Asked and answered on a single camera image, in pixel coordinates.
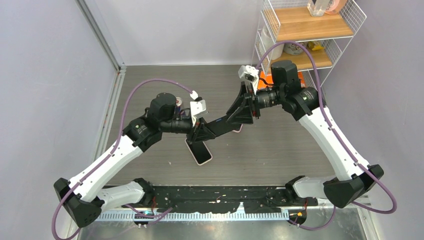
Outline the black phone case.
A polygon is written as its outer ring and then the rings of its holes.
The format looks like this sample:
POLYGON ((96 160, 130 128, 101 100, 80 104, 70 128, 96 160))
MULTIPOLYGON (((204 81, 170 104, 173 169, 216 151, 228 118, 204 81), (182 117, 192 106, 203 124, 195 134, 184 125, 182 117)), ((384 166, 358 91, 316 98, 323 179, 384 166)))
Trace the black phone case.
POLYGON ((206 127, 213 133, 215 138, 227 134, 238 127, 237 124, 228 123, 228 118, 228 116, 223 116, 206 124, 206 127))

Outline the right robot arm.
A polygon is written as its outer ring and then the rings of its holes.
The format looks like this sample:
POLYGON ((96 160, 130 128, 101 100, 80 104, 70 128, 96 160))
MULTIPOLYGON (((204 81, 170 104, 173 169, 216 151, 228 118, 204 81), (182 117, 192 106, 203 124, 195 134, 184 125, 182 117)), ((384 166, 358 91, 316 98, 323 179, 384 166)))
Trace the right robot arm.
POLYGON ((384 170, 370 165, 347 140, 331 116, 319 91, 302 87, 297 66, 290 60, 271 65, 272 84, 259 90, 260 70, 242 65, 238 76, 249 82, 244 96, 253 105, 248 109, 258 116, 260 109, 276 105, 291 114, 317 142, 330 162, 335 175, 329 177, 298 176, 287 182, 285 198, 291 205, 299 205, 305 198, 327 199, 334 206, 344 208, 356 204, 356 199, 374 185, 381 184, 384 170))

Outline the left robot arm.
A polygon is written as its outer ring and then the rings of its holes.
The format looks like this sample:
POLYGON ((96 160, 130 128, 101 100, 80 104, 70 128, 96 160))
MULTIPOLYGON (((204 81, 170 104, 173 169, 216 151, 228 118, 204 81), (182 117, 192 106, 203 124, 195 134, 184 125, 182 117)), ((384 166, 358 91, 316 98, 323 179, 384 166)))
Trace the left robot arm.
POLYGON ((162 139, 163 133, 188 134, 207 112, 206 102, 198 97, 190 102, 189 113, 180 114, 177 98, 159 93, 145 113, 130 121, 118 139, 90 166, 70 180, 59 178, 53 185, 62 206, 80 228, 93 223, 103 212, 126 204, 150 207, 154 189, 143 178, 112 188, 104 186, 123 167, 162 139))

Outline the phone in cream case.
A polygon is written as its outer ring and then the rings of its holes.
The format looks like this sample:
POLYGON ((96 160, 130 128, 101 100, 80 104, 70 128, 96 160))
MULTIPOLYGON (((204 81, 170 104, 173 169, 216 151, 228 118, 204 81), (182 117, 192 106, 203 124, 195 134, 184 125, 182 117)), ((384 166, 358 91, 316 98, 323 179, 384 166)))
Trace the phone in cream case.
POLYGON ((213 156, 203 141, 189 143, 184 140, 197 165, 202 166, 213 159, 213 156))

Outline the phone in pink case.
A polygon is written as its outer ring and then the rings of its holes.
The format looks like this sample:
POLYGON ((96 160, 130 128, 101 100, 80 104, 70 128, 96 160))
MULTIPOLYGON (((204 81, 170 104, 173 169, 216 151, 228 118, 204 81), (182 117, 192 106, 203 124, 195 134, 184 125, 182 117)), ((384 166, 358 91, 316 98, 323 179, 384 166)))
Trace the phone in pink case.
POLYGON ((241 124, 240 126, 238 126, 236 129, 232 130, 233 133, 240 133, 242 130, 243 125, 241 124))

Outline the orange snack box left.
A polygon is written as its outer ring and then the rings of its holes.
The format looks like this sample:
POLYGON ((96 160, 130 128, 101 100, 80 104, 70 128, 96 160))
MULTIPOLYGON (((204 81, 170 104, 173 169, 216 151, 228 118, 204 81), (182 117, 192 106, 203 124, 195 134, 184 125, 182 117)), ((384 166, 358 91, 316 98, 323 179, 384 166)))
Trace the orange snack box left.
POLYGON ((265 89, 267 87, 271 87, 273 85, 273 79, 271 74, 265 74, 263 71, 260 72, 259 82, 257 85, 258 90, 265 89))

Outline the orange snack box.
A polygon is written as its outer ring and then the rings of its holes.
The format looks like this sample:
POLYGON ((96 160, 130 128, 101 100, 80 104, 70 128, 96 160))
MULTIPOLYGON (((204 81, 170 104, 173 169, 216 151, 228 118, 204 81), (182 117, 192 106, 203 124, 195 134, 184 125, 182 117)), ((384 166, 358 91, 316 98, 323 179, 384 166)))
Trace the orange snack box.
POLYGON ((298 78, 299 78, 299 81, 300 81, 300 86, 301 86, 302 88, 306 88, 306 87, 307 87, 307 84, 306 84, 306 82, 305 82, 305 79, 304 79, 304 75, 303 75, 303 73, 302 73, 301 71, 298 71, 298 72, 297 72, 297 75, 298 75, 298 78))
POLYGON ((273 79, 271 74, 265 74, 263 71, 260 72, 259 82, 257 85, 258 90, 265 89, 267 87, 271 87, 273 85, 273 79))

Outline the Red Bull can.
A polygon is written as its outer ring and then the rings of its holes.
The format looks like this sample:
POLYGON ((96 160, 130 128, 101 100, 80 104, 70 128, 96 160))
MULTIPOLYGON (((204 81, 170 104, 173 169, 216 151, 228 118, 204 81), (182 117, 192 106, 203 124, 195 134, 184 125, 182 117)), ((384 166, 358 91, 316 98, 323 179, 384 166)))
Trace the Red Bull can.
POLYGON ((176 97, 176 107, 175 107, 175 112, 176 113, 180 113, 180 111, 184 108, 184 103, 182 98, 180 97, 176 97))

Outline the orange snack box right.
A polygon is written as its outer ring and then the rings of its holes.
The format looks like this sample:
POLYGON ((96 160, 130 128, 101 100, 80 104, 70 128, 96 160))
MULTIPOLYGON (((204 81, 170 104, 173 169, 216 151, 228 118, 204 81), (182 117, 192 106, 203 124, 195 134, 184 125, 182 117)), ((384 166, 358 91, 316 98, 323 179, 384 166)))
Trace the orange snack box right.
POLYGON ((301 71, 298 71, 298 72, 297 72, 297 75, 298 75, 298 78, 299 78, 299 81, 300 81, 300 86, 301 86, 302 88, 306 88, 306 87, 307 87, 307 84, 306 84, 306 82, 305 82, 305 79, 304 79, 304 75, 303 75, 303 73, 302 73, 301 71))

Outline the white bottle on shelf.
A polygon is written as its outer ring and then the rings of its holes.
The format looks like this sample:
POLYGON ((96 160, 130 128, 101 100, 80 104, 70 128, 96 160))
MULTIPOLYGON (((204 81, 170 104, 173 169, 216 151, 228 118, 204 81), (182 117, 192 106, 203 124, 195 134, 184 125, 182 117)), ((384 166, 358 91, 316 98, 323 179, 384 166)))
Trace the white bottle on shelf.
MULTIPOLYGON (((266 26, 264 26, 261 30, 260 33, 260 38, 262 40, 262 43, 265 47, 265 50, 267 51, 269 48, 271 48, 273 45, 275 45, 276 43, 274 42, 274 40, 272 39, 268 28, 266 26)), ((280 58, 283 54, 283 49, 284 49, 284 44, 281 44, 279 46, 276 46, 269 54, 268 57, 271 60, 276 60, 278 58, 280 58)))

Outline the round tin on shelf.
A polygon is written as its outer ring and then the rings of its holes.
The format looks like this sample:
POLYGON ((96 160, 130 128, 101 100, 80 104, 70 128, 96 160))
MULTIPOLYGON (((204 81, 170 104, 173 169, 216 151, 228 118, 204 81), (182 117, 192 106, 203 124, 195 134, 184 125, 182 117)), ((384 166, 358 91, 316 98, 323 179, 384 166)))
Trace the round tin on shelf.
POLYGON ((304 52, 302 47, 305 47, 305 45, 304 42, 298 42, 298 45, 295 43, 286 43, 283 47, 283 52, 292 56, 297 56, 304 52))

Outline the yellow packet on shelf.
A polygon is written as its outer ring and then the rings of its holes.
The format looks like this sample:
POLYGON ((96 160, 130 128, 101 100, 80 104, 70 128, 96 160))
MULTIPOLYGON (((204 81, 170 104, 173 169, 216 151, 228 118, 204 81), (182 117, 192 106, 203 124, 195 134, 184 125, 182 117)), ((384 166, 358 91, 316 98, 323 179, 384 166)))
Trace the yellow packet on shelf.
POLYGON ((311 51, 319 51, 319 50, 324 50, 325 46, 323 45, 323 43, 319 40, 315 40, 315 41, 308 41, 307 42, 307 47, 311 50, 311 51))

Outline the clear glass jar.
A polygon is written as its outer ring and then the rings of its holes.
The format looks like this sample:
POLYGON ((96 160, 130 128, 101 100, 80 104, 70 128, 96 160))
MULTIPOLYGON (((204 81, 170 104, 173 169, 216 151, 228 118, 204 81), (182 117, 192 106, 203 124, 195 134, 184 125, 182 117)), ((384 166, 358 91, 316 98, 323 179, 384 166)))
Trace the clear glass jar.
POLYGON ((309 0, 307 9, 312 17, 321 17, 324 15, 330 0, 309 0))

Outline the pink tape roll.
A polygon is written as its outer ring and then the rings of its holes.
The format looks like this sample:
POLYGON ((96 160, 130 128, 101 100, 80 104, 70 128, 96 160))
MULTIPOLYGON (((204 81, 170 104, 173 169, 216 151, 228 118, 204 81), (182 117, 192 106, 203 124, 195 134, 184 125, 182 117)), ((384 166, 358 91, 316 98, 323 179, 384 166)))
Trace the pink tape roll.
POLYGON ((325 13, 327 15, 337 15, 347 2, 347 0, 330 0, 325 13))

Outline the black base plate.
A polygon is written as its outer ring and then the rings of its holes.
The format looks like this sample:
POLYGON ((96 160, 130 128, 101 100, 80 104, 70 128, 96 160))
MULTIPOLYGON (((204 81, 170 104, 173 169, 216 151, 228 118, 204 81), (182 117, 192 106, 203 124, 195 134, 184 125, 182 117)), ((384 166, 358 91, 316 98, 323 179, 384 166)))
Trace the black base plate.
POLYGON ((156 208, 160 213, 234 213, 240 207, 247 214, 276 213, 280 208, 315 207, 315 198, 295 198, 279 186, 166 186, 156 185, 147 200, 132 203, 133 208, 156 208))

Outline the aluminium frame rail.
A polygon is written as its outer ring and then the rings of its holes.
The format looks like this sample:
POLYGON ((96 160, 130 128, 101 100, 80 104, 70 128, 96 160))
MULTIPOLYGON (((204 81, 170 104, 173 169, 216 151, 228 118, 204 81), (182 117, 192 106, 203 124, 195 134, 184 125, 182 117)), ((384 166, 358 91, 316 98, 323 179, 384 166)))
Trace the aluminium frame rail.
POLYGON ((112 150, 117 131, 111 132, 123 75, 113 52, 112 40, 93 0, 72 0, 76 22, 71 53, 75 97, 69 111, 69 179, 84 177, 96 162, 112 150))

